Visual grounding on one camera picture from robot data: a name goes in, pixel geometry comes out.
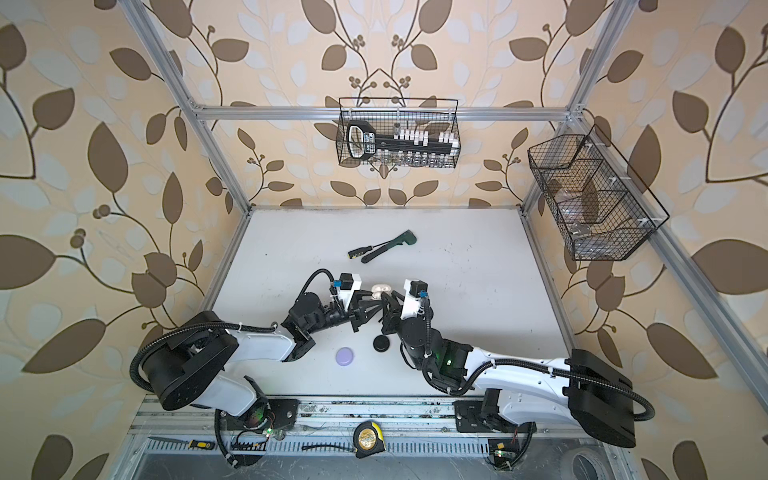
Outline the cream earbud charging case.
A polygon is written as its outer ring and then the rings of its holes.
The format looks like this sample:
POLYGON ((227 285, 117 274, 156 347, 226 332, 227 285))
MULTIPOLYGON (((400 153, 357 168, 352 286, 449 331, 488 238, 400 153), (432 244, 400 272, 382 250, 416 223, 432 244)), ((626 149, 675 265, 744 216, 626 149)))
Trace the cream earbud charging case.
POLYGON ((380 300, 383 294, 390 294, 392 287, 388 284, 376 284, 371 288, 371 298, 380 300))

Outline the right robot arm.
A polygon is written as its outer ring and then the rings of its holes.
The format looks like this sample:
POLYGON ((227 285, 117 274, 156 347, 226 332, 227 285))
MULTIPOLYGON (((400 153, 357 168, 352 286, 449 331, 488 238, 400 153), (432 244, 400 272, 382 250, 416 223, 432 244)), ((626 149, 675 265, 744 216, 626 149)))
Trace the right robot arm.
POLYGON ((455 398, 483 393, 480 420, 491 430, 575 423, 602 443, 631 449, 636 424, 655 416, 626 376, 586 350, 554 359, 496 354, 444 338, 432 325, 425 290, 400 293, 376 285, 372 297, 383 306, 383 327, 397 334, 406 362, 430 387, 455 398))

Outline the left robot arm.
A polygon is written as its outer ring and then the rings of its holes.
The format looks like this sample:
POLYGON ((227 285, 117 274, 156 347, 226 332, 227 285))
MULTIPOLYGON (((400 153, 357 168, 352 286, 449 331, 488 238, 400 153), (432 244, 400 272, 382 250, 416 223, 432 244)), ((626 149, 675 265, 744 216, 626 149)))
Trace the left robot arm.
POLYGON ((335 277, 325 268, 312 275, 328 279, 328 303, 304 286, 285 320, 269 327, 225 322, 203 311, 141 347, 131 361, 131 380, 155 394, 166 411, 186 406, 214 410, 214 441, 194 440, 192 446, 218 449, 234 469, 245 466, 245 457, 235 454, 234 444, 223 438, 224 419, 231 417, 246 430, 272 436, 278 416, 257 382, 248 375, 227 374, 229 366, 250 360, 294 362, 314 347, 317 332, 345 324, 359 330, 376 315, 400 316, 403 296, 386 284, 365 290, 359 275, 335 277))

